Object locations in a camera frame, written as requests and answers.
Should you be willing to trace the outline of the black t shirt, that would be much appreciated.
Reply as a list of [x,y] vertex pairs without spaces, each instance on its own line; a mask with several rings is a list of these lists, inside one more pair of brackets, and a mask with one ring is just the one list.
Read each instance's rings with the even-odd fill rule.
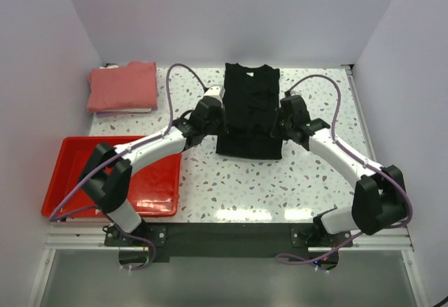
[[223,105],[227,133],[217,138],[216,153],[256,160],[282,158],[281,139],[271,137],[279,107],[280,70],[268,65],[225,65]]

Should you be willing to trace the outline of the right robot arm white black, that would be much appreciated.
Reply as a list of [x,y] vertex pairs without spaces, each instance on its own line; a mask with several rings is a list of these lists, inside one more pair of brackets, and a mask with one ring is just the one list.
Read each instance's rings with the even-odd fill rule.
[[272,136],[293,141],[320,157],[353,188],[350,206],[327,210],[313,219],[309,237],[316,244],[327,246],[337,234],[352,230],[371,236],[410,218],[412,209],[401,170],[374,162],[339,139],[332,125],[321,118],[311,119],[302,97],[287,96],[280,101]]

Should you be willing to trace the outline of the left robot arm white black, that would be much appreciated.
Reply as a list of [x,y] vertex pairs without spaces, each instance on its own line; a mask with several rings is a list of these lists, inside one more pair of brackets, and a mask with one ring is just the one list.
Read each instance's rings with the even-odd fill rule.
[[132,176],[154,162],[198,146],[205,136],[221,133],[224,124],[222,99],[205,96],[188,119],[180,117],[157,134],[122,146],[97,145],[80,175],[78,187],[120,230],[122,240],[138,245],[148,229],[127,199]]

